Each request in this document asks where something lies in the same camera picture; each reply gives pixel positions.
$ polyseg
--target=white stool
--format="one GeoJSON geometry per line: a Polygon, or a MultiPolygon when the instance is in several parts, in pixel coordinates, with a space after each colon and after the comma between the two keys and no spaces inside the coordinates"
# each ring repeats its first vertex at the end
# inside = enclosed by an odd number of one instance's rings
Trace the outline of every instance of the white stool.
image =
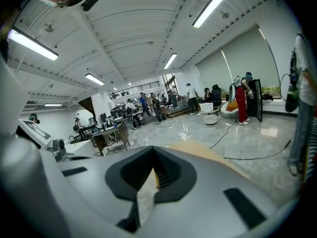
{"type": "Polygon", "coordinates": [[[213,111],[208,111],[208,112],[200,111],[200,113],[203,115],[203,120],[205,125],[215,124],[219,122],[220,112],[218,107],[217,108],[215,107],[213,111]]]}

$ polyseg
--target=red pants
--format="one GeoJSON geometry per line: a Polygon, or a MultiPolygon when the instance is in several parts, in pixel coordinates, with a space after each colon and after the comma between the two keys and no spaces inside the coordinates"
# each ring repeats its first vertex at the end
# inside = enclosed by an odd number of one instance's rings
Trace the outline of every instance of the red pants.
{"type": "Polygon", "coordinates": [[[236,89],[236,99],[237,99],[237,103],[239,107],[239,122],[244,122],[246,119],[248,119],[248,116],[247,116],[246,97],[245,97],[245,92],[242,86],[239,86],[236,89]]]}

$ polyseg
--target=white bucket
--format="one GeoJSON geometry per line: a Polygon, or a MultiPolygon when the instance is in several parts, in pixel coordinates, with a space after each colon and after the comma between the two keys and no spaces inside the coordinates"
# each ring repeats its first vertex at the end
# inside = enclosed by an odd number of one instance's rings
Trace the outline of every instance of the white bucket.
{"type": "Polygon", "coordinates": [[[200,111],[202,112],[211,112],[213,111],[213,103],[199,103],[200,111]]]}

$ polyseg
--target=fluorescent ceiling light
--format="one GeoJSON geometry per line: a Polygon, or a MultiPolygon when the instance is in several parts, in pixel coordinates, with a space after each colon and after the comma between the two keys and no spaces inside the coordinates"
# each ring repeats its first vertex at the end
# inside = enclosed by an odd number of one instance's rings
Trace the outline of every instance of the fluorescent ceiling light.
{"type": "Polygon", "coordinates": [[[262,37],[265,39],[264,34],[262,33],[261,29],[259,28],[260,33],[262,34],[262,37]]]}
{"type": "Polygon", "coordinates": [[[165,65],[164,69],[167,69],[167,68],[170,66],[170,64],[173,62],[173,60],[175,59],[176,56],[177,56],[176,53],[173,53],[173,54],[170,56],[170,58],[169,58],[167,64],[165,65]]]}
{"type": "Polygon", "coordinates": [[[210,0],[194,21],[193,26],[197,28],[200,27],[222,1],[223,0],[210,0]]]}
{"type": "Polygon", "coordinates": [[[86,74],[85,76],[86,78],[90,79],[91,81],[99,84],[99,85],[104,85],[105,83],[103,83],[101,80],[97,79],[95,76],[92,76],[90,73],[86,74]]]}
{"type": "Polygon", "coordinates": [[[60,107],[62,106],[63,104],[45,104],[44,106],[45,107],[60,107]]]}
{"type": "Polygon", "coordinates": [[[54,51],[50,50],[49,48],[45,47],[37,40],[33,39],[32,37],[28,36],[27,34],[23,33],[16,27],[13,27],[9,32],[8,38],[51,59],[56,60],[58,58],[58,54],[54,51]]]}

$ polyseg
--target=white shirt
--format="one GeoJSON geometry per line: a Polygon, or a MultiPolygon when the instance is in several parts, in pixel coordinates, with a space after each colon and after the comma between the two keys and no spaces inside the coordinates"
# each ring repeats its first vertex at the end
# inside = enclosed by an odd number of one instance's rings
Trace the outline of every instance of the white shirt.
{"type": "Polygon", "coordinates": [[[299,73],[299,98],[308,105],[314,106],[316,93],[309,85],[308,80],[303,76],[303,71],[308,70],[315,82],[317,82],[317,67],[315,57],[307,39],[303,40],[300,35],[295,39],[296,68],[299,73]]]}
{"type": "Polygon", "coordinates": [[[126,105],[127,108],[130,108],[132,110],[132,115],[134,116],[134,110],[136,109],[135,105],[131,102],[128,102],[126,105]]]}
{"type": "Polygon", "coordinates": [[[78,122],[76,123],[76,125],[77,125],[77,127],[78,127],[79,129],[83,129],[83,128],[84,128],[84,127],[81,125],[80,121],[78,121],[78,122]]]}
{"type": "Polygon", "coordinates": [[[189,93],[189,99],[196,98],[196,90],[193,86],[187,87],[187,93],[189,93]]]}

